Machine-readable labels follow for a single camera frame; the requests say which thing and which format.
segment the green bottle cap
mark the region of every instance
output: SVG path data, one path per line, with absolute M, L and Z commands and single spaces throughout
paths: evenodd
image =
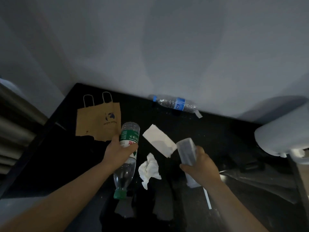
M 114 193 L 114 199 L 126 199 L 127 198 L 127 190 L 116 189 Z

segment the blue label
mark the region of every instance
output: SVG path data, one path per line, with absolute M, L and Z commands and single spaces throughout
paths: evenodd
M 174 109 L 182 111 L 186 100 L 183 98 L 177 98 Z

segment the kettle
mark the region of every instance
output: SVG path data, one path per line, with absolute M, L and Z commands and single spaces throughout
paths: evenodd
M 254 132 L 257 144 L 268 154 L 309 164 L 309 103 L 269 122 Z

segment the curtain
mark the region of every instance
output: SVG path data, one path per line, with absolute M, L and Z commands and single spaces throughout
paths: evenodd
M 0 83 L 0 182 L 48 118 Z

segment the clear plastic bottle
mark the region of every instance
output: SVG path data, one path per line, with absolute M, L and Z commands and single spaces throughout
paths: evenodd
M 137 123 L 126 122 L 122 125 L 120 135 L 120 145 L 127 147 L 133 143 L 138 143 L 140 127 Z M 125 199 L 127 187 L 132 181 L 136 167 L 137 150 L 132 153 L 127 161 L 114 172 L 114 183 L 116 190 L 114 199 Z
M 201 116 L 197 109 L 197 106 L 192 101 L 186 100 L 184 98 L 176 98 L 168 95 L 154 95 L 152 100 L 163 107 L 195 113 L 198 117 Z

